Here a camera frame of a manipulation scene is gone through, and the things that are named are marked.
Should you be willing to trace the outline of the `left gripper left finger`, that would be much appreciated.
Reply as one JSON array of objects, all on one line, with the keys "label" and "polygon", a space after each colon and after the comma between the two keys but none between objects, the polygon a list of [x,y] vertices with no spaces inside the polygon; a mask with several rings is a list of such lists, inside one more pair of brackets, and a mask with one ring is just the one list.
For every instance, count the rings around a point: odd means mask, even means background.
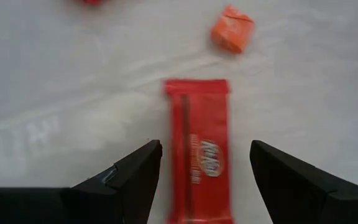
[{"label": "left gripper left finger", "polygon": [[162,154],[155,139],[74,187],[0,187],[0,224],[147,224]]}]

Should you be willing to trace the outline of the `small orange square candy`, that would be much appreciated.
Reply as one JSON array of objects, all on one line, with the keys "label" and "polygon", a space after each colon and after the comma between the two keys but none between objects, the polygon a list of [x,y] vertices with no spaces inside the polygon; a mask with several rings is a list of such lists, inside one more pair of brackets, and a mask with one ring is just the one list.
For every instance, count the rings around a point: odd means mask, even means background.
[{"label": "small orange square candy", "polygon": [[254,31],[255,23],[247,15],[228,4],[211,29],[211,40],[220,48],[241,54]]}]

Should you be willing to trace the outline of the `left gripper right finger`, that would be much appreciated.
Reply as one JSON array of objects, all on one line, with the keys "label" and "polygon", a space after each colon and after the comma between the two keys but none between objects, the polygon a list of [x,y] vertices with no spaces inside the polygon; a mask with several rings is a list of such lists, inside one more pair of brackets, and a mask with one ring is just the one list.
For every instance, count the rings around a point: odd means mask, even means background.
[{"label": "left gripper right finger", "polygon": [[273,224],[358,224],[358,185],[259,140],[250,163]]}]

